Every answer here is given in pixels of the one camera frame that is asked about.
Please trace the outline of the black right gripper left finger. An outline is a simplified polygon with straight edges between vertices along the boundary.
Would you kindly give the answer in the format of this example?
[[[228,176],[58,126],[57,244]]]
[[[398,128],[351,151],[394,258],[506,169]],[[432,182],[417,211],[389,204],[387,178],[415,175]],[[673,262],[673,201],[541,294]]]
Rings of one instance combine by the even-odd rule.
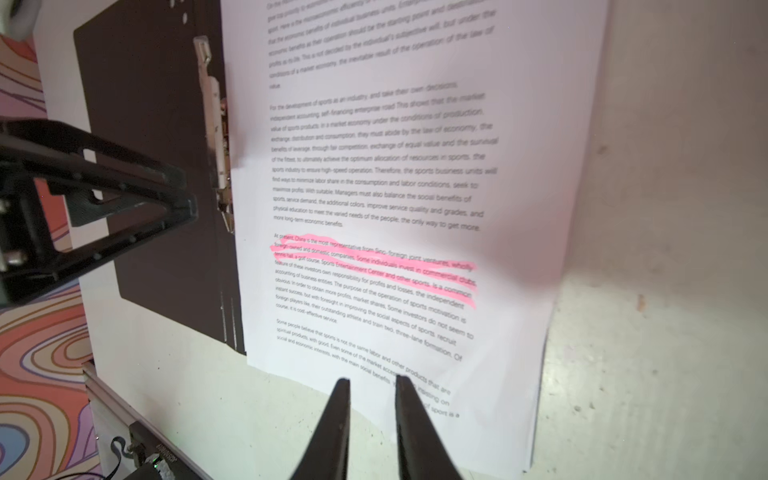
[[[351,385],[339,379],[329,396],[316,429],[298,463],[292,480],[347,478]]]

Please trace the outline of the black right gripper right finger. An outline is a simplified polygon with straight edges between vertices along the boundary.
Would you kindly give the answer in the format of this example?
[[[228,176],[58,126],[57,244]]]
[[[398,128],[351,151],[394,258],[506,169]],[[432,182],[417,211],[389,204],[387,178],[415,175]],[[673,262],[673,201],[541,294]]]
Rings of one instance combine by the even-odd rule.
[[[395,418],[399,478],[461,480],[412,381],[396,377]]]

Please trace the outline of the printed paper sheets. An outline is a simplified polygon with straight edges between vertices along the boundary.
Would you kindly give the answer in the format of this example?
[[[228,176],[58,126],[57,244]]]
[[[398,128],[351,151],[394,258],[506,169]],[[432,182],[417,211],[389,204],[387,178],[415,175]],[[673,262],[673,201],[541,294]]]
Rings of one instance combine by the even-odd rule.
[[[225,1],[248,363],[529,466],[604,1]]]

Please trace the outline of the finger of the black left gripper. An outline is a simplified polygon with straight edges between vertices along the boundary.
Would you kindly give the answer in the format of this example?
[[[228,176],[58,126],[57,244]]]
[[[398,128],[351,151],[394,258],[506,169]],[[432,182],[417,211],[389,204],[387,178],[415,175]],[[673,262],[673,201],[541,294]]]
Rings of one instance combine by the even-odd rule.
[[[143,153],[98,137],[64,122],[31,118],[2,118],[1,132],[31,141],[63,153],[81,153],[92,150],[117,161],[137,165],[152,172],[153,181],[166,186],[185,189],[186,175],[176,166],[150,158]]]
[[[21,306],[197,219],[194,197],[163,202],[165,214],[82,247],[53,245],[40,200],[29,192],[1,198],[1,304]]]

